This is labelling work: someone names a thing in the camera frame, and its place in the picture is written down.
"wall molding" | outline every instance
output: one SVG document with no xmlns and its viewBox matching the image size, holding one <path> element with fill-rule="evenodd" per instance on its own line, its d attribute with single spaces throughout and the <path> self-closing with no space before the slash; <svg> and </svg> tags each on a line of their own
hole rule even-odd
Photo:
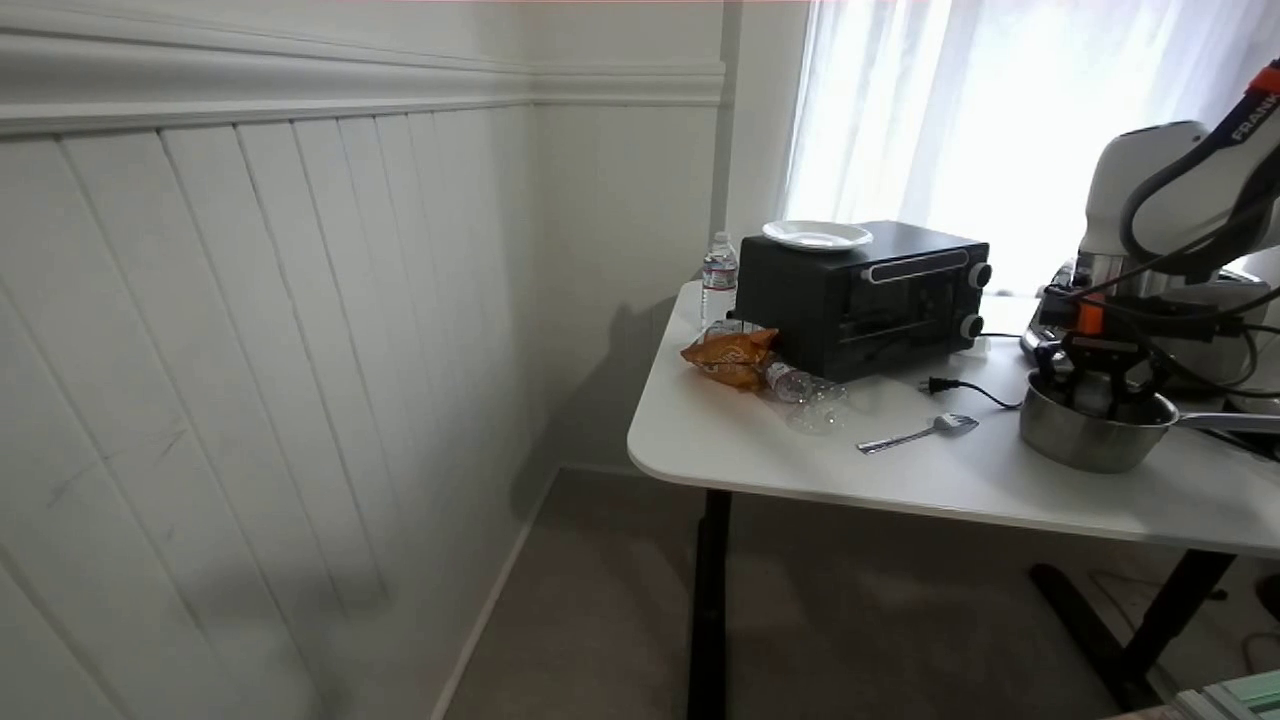
<svg viewBox="0 0 1280 720">
<path fill-rule="evenodd" d="M 395 55 L 297 41 L 239 47 L 0 28 L 0 134 L 248 124 L 304 115 L 442 110 L 498 103 L 722 100 L 722 69 L 606 63 L 495 69 L 465 55 Z"/>
</svg>

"table leg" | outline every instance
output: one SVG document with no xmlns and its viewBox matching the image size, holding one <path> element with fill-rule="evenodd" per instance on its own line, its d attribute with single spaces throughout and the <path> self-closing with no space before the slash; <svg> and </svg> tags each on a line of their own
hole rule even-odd
<svg viewBox="0 0 1280 720">
<path fill-rule="evenodd" d="M 722 720 L 728 493 L 709 493 L 693 556 L 687 720 Z"/>
<path fill-rule="evenodd" d="M 1147 683 L 1153 663 L 1188 629 L 1195 607 L 1210 594 L 1234 556 L 1224 551 L 1184 551 L 1171 575 L 1162 580 L 1159 594 L 1144 611 L 1144 624 L 1118 644 L 1105 619 L 1089 607 L 1076 585 L 1051 569 L 1037 565 L 1030 585 L 1051 605 L 1051 611 L 1072 630 L 1076 647 L 1090 663 L 1090 671 L 1109 683 L 1118 706 L 1153 706 L 1159 703 L 1155 686 Z"/>
</svg>

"metal pot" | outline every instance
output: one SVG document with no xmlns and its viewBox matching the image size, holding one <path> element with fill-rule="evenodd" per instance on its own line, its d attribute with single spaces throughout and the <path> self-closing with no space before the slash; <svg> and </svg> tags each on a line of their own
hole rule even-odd
<svg viewBox="0 0 1280 720">
<path fill-rule="evenodd" d="M 1084 415 L 1045 388 L 1030 376 L 1026 400 L 1021 406 L 1021 434 L 1037 451 L 1084 467 L 1084 473 L 1132 473 L 1155 441 L 1184 425 L 1184 429 L 1220 429 L 1220 431 L 1252 431 L 1252 434 L 1280 434 L 1280 415 L 1260 412 L 1174 412 L 1162 396 L 1153 396 L 1132 415 L 1141 418 L 1100 418 Z"/>
</svg>

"floor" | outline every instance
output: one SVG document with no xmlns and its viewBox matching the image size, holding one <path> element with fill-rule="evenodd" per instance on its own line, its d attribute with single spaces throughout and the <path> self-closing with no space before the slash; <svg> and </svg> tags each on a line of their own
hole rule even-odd
<svg viewBox="0 0 1280 720">
<path fill-rule="evenodd" d="M 696 493 L 642 476 L 558 476 L 447 720 L 678 720 L 696 510 Z M 1037 558 L 1124 629 L 1174 551 L 739 498 L 728 715 L 1110 715 L 1022 575 Z M 1162 652 L 1159 686 L 1280 668 L 1260 571 L 1230 569 Z"/>
</svg>

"white curtain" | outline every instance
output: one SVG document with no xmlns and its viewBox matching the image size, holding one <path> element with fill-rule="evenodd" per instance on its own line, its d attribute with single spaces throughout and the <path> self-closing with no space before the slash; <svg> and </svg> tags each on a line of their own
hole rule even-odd
<svg viewBox="0 0 1280 720">
<path fill-rule="evenodd" d="M 1072 260 L 1100 146 L 1216 124 L 1280 50 L 1270 0 L 813 0 L 785 217 L 993 241 L 995 283 Z"/>
</svg>

